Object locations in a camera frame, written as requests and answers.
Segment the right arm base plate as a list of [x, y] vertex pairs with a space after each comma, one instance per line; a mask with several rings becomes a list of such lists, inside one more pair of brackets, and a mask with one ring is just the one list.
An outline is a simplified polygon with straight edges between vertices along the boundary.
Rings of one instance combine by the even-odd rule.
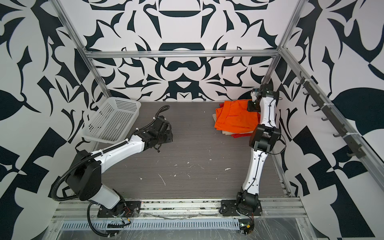
[[256, 207], [246, 206], [243, 203], [238, 203], [236, 200], [221, 200], [221, 206], [219, 208], [219, 213], [224, 217], [234, 217], [234, 216], [261, 216], [262, 215], [261, 204], [258, 203]]

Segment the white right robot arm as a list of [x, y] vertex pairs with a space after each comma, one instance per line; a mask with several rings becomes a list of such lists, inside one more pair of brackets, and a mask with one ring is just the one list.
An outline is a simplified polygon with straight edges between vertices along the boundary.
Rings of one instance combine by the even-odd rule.
[[276, 142], [281, 137], [281, 130], [275, 121], [275, 107], [279, 93], [273, 90], [271, 83], [263, 84], [252, 91], [252, 100], [248, 101], [247, 110], [260, 114], [260, 123], [250, 137], [251, 160], [246, 179], [237, 193], [237, 212], [242, 215], [258, 215], [262, 211], [259, 200], [260, 181], [263, 167]]

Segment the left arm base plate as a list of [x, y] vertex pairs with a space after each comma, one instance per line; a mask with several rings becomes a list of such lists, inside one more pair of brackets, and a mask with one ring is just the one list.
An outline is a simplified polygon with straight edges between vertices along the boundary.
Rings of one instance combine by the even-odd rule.
[[125, 201], [125, 203], [119, 202], [111, 210], [107, 209], [104, 206], [100, 206], [97, 217], [98, 218], [112, 218], [112, 217], [130, 218], [140, 213], [141, 203], [142, 203], [141, 201]]

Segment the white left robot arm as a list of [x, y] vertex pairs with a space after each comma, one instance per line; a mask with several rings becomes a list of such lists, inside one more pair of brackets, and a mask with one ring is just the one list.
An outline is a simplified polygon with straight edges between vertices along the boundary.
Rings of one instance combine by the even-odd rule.
[[148, 149], [158, 151], [162, 144], [172, 141], [171, 124], [164, 116], [158, 116], [151, 125], [136, 131], [129, 139], [106, 149], [78, 154], [73, 166], [87, 157], [95, 157], [71, 171], [65, 182], [79, 200], [118, 212], [124, 208], [125, 200], [117, 191], [102, 183], [102, 174], [132, 155]]

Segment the beige shorts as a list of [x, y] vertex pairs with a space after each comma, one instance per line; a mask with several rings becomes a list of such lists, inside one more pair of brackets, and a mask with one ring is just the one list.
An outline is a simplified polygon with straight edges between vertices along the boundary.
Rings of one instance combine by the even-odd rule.
[[[213, 119], [214, 119], [214, 122], [216, 123], [217, 121], [217, 115], [216, 114], [213, 114]], [[247, 132], [247, 133], [232, 133], [232, 132], [228, 132], [228, 131], [222, 131], [222, 134], [224, 135], [244, 135], [244, 134], [251, 134], [253, 131], [250, 131], [250, 132]]]

